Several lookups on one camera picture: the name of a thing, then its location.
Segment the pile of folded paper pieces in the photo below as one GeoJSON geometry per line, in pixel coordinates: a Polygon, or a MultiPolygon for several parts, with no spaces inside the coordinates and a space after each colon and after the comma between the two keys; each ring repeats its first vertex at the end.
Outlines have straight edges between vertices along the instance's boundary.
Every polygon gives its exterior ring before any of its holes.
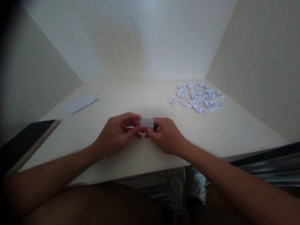
{"type": "MultiPolygon", "coordinates": [[[[223,108],[224,106],[221,105],[220,103],[212,100],[216,100],[218,98],[224,98],[225,95],[223,95],[220,91],[214,93],[214,89],[207,86],[205,83],[198,83],[198,86],[203,88],[203,90],[195,90],[195,87],[197,84],[192,84],[192,83],[180,83],[177,86],[177,95],[180,98],[188,98],[189,96],[191,97],[191,100],[186,102],[186,101],[181,101],[179,100],[179,103],[187,108],[193,107],[194,110],[199,113],[199,114],[207,114],[207,112],[201,107],[202,103],[203,105],[209,109],[210,111],[215,111],[219,108],[223,108]]],[[[169,102],[173,105],[176,102],[175,97],[171,97],[169,99],[169,102]]]]}

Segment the forearm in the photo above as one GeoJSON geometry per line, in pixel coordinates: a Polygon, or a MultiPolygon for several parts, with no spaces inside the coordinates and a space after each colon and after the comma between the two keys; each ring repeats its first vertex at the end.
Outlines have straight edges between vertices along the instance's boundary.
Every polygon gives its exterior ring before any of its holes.
{"type": "Polygon", "coordinates": [[[182,156],[254,223],[297,223],[299,200],[208,152],[188,144],[182,156]]]}
{"type": "Polygon", "coordinates": [[[94,149],[87,147],[71,155],[36,166],[5,180],[7,198],[23,217],[57,193],[97,162],[94,149]]]}

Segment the shoe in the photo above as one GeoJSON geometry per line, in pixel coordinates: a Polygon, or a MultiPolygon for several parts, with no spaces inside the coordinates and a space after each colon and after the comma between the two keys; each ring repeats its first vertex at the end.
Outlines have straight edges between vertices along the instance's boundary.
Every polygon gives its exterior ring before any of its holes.
{"type": "Polygon", "coordinates": [[[195,167],[187,171],[186,196],[196,197],[206,205],[206,178],[195,167]]]}
{"type": "Polygon", "coordinates": [[[184,167],[166,172],[166,179],[169,182],[163,204],[169,206],[178,215],[182,215],[185,177],[184,167]]]}

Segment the left hand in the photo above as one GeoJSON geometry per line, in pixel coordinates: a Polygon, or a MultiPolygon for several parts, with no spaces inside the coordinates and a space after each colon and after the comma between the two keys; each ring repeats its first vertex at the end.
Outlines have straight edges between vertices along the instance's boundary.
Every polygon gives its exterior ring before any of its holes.
{"type": "Polygon", "coordinates": [[[98,138],[90,146],[98,159],[117,154],[133,136],[142,138],[139,133],[142,130],[140,120],[140,115],[131,112],[109,118],[98,138]]]}

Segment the wooden desk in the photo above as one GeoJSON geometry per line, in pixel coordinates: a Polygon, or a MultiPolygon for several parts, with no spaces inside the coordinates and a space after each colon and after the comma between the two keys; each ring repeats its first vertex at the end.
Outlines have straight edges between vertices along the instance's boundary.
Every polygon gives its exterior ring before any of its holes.
{"type": "MultiPolygon", "coordinates": [[[[228,96],[218,99],[225,108],[214,112],[205,109],[208,115],[200,115],[179,102],[174,105],[168,102],[171,96],[179,99],[176,86],[180,82],[198,81],[213,86],[205,79],[84,83],[42,118],[62,121],[21,171],[87,147],[109,117],[125,112],[148,118],[169,117],[189,141],[220,158],[287,144],[228,96]],[[87,94],[98,97],[99,101],[74,115],[62,109],[62,105],[87,94]]],[[[150,139],[133,138],[119,154],[94,164],[70,184],[100,183],[185,165],[186,161],[163,153],[150,139]]]]}

